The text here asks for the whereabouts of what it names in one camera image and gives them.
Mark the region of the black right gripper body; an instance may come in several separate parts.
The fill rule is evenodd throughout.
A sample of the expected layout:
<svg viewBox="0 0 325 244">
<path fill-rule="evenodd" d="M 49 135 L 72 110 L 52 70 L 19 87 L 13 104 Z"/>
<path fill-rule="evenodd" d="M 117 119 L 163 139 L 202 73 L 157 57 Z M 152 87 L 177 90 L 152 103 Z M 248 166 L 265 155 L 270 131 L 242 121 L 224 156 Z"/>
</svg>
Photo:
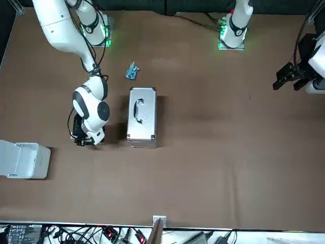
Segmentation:
<svg viewBox="0 0 325 244">
<path fill-rule="evenodd" d="M 82 118 L 78 115 L 74 115 L 73 128 L 72 128 L 72 137 L 75 139 L 85 139 L 87 138 L 86 133 L 82 129 Z"/>
</svg>

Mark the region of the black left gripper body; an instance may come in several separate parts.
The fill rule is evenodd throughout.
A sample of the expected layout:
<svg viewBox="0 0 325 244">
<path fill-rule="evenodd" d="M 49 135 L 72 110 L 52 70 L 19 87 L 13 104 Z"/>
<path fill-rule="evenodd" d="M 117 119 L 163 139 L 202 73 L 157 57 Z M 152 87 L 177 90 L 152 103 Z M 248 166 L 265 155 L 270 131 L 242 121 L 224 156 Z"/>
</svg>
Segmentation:
<svg viewBox="0 0 325 244">
<path fill-rule="evenodd" d="M 303 78 L 312 77 L 314 71 L 308 64 L 308 60 L 314 51 L 316 44 L 316 34 L 307 33 L 298 42 L 300 61 L 298 62 L 298 70 Z"/>
</svg>

